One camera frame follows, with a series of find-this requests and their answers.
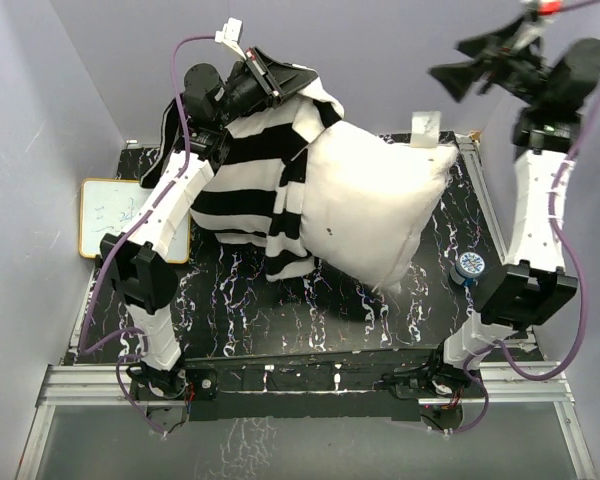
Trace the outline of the black white striped pillowcase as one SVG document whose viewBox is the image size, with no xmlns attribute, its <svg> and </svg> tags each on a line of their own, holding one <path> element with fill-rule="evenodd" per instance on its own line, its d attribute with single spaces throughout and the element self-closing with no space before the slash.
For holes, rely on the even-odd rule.
<svg viewBox="0 0 600 480">
<path fill-rule="evenodd" d="M 314 79 L 283 105 L 235 120 L 224 163 L 191 206 L 196 225 L 223 245 L 263 249 L 270 282 L 311 273 L 316 259 L 300 238 L 307 164 L 343 117 Z"/>
</svg>

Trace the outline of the white pillow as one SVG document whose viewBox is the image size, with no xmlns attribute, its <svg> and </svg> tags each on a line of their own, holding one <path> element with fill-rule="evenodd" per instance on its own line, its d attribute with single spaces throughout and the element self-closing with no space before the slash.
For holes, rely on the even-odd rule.
<svg viewBox="0 0 600 480">
<path fill-rule="evenodd" d="M 300 239 L 376 291 L 398 293 L 458 149 L 388 143 L 340 121 L 308 149 Z"/>
</svg>

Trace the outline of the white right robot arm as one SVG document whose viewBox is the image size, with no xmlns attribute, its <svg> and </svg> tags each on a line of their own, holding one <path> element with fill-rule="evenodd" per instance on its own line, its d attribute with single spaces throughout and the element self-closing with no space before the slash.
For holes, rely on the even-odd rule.
<svg viewBox="0 0 600 480">
<path fill-rule="evenodd" d="M 470 317 L 422 368 L 427 388 L 440 397 L 469 382 L 493 347 L 544 324 L 575 294 L 586 293 L 583 276 L 565 272 L 562 225 L 585 138 L 579 111 L 600 81 L 600 40 L 577 40 L 546 65 L 542 35 L 560 10 L 556 3 L 528 7 L 507 26 L 459 41 L 456 49 L 467 61 L 429 70 L 456 102 L 481 81 L 482 93 L 497 85 L 526 104 L 512 132 L 517 201 L 508 251 L 479 280 Z"/>
</svg>

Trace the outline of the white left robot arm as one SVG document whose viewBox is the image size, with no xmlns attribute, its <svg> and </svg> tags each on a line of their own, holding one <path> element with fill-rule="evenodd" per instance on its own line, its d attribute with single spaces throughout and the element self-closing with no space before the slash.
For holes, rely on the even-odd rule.
<svg viewBox="0 0 600 480">
<path fill-rule="evenodd" d="M 141 338 L 129 375 L 166 399 L 187 376 L 171 317 L 179 279 L 166 255 L 185 217 L 223 244 L 263 251 L 268 280 L 304 276 L 314 255 L 300 239 L 309 150 L 344 111 L 308 67 L 250 48 L 227 77 L 191 67 L 162 114 L 155 163 L 143 174 L 150 197 L 136 219 L 100 243 L 109 280 Z"/>
</svg>

